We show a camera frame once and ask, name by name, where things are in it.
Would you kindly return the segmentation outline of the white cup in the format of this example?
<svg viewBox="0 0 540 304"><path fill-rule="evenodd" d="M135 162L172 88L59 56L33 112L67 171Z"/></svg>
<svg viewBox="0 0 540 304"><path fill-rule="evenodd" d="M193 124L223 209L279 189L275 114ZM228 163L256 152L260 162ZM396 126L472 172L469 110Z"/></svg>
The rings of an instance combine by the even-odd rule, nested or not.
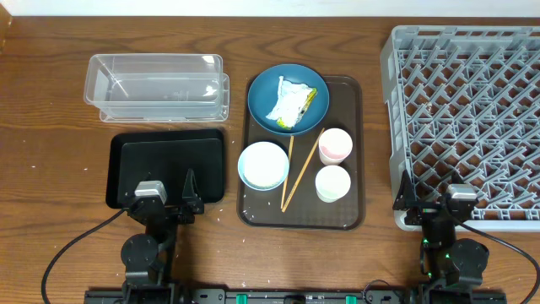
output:
<svg viewBox="0 0 540 304"><path fill-rule="evenodd" d="M316 194L325 203L344 197L351 187L351 177L341 166L324 166L316 174Z"/></svg>

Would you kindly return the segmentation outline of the pink cup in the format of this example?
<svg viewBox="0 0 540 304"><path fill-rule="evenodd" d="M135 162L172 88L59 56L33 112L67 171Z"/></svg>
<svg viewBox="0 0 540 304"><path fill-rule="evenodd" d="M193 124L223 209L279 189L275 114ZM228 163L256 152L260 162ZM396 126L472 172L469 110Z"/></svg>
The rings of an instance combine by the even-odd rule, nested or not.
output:
<svg viewBox="0 0 540 304"><path fill-rule="evenodd" d="M353 146L353 140L346 131L330 128L319 139L320 160L325 166L338 165L349 156Z"/></svg>

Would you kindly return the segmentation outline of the snack wrapper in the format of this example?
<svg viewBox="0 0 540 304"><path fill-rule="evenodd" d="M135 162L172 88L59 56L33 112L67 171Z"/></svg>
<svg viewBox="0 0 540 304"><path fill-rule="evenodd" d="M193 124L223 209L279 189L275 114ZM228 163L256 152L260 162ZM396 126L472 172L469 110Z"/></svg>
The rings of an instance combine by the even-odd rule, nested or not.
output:
<svg viewBox="0 0 540 304"><path fill-rule="evenodd" d="M290 130L300 122L315 99L318 91L307 84L295 84L286 80L284 76L278 81L278 100L273 109L266 115L266 119Z"/></svg>

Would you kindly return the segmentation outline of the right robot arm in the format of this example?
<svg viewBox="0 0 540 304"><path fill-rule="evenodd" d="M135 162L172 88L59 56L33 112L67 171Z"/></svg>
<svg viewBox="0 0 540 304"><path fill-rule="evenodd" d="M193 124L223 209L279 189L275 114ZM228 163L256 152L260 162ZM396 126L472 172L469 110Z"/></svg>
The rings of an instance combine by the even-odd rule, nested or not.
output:
<svg viewBox="0 0 540 304"><path fill-rule="evenodd" d="M458 239L456 227L471 217L478 204L473 187L456 173L445 193L432 201L416 198L407 172L403 172L392 209L405 213L407 225L419 225L421 273L429 277L411 289L404 303L472 303L473 289L483 283L489 250L469 238Z"/></svg>

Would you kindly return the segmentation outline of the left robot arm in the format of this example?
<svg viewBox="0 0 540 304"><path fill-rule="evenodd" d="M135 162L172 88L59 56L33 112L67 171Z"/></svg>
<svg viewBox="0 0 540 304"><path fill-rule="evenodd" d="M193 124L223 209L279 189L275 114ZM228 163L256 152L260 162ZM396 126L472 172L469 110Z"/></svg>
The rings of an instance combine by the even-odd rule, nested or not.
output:
<svg viewBox="0 0 540 304"><path fill-rule="evenodd" d="M193 169L186 174L181 201L167 205L168 194L161 181L142 181L123 208L145 226L143 234L128 238L121 248L126 267L122 303L190 303L191 292L171 276L177 228L190 225L204 212Z"/></svg>

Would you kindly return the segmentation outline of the black waste tray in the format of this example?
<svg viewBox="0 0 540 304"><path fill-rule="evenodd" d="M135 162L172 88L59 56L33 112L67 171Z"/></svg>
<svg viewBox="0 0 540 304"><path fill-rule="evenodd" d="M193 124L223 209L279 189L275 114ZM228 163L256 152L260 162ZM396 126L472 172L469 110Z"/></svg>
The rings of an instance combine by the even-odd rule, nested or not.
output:
<svg viewBox="0 0 540 304"><path fill-rule="evenodd" d="M138 183L151 172L161 181L167 204L181 201L188 169L193 169L204 203L224 196L224 136L218 129L121 133L111 140L105 201L119 209L134 195Z"/></svg>

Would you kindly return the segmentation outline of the grey dishwasher rack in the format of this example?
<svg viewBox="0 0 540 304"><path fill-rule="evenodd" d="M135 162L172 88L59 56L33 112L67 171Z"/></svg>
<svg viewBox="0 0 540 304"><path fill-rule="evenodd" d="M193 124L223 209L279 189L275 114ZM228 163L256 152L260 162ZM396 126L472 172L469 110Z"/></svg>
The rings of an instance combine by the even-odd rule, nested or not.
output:
<svg viewBox="0 0 540 304"><path fill-rule="evenodd" d="M400 25L381 51L391 188L438 198L453 174L481 231L539 229L539 29Z"/></svg>

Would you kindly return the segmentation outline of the brown serving tray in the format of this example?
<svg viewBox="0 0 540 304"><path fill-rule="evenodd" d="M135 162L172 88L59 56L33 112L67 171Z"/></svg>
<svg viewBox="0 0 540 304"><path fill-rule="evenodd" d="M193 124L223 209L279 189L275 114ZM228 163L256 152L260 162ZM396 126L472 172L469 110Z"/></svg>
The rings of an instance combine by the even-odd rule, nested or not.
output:
<svg viewBox="0 0 540 304"><path fill-rule="evenodd" d="M329 90L330 102L324 119L309 132L296 136L287 189L291 190L310 152L310 164L292 197L288 208L280 208L288 197L283 187L257 191L239 182L237 213L251 226L295 229L350 231L365 218L364 139L362 121L362 91L359 83L349 76L323 77ZM313 147L321 130L341 128L353 140L351 154L340 164L351 178L347 194L333 203L325 203L316 194L316 174L323 168L318 149Z"/></svg>

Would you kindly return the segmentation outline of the clear plastic bin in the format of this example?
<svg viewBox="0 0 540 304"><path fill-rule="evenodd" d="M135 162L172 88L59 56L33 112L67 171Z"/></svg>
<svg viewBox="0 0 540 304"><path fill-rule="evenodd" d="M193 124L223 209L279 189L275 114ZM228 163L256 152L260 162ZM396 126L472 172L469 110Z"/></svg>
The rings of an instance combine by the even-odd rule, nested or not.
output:
<svg viewBox="0 0 540 304"><path fill-rule="evenodd" d="M224 122L230 80L218 54L97 54L84 101L103 122Z"/></svg>

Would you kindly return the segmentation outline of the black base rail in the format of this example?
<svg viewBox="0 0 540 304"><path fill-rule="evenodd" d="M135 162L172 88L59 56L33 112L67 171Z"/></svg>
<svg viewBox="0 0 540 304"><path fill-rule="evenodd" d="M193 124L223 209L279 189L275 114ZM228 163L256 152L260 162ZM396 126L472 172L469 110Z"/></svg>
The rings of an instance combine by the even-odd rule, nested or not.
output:
<svg viewBox="0 0 540 304"><path fill-rule="evenodd" d="M88 290L84 295L84 304L395 304L405 301L405 296L398 296L396 292L390 290L368 290L355 293L198 289L190 290L185 296L177 296L169 290L163 296L159 296L155 290L135 290L131 293L120 290Z"/></svg>

